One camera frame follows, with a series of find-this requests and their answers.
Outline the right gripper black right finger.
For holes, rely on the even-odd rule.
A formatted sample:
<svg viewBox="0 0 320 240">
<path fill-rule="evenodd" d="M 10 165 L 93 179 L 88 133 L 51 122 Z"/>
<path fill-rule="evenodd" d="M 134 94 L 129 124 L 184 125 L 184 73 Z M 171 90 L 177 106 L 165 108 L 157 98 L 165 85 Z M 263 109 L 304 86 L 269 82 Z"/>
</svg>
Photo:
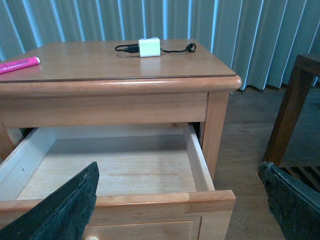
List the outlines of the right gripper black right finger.
<svg viewBox="0 0 320 240">
<path fill-rule="evenodd" d="M 287 174 L 272 162 L 258 169 L 270 212 L 287 240 L 320 238 L 320 193 Z"/>
</svg>

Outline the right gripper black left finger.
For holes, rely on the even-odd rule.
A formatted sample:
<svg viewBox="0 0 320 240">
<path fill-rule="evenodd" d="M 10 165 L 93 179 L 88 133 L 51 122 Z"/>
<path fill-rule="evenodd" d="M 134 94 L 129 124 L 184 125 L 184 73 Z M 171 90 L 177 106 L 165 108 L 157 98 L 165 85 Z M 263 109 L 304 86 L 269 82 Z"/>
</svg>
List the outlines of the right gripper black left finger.
<svg viewBox="0 0 320 240">
<path fill-rule="evenodd" d="M 97 162 L 0 231 L 2 240 L 80 240 L 95 210 Z"/>
</svg>

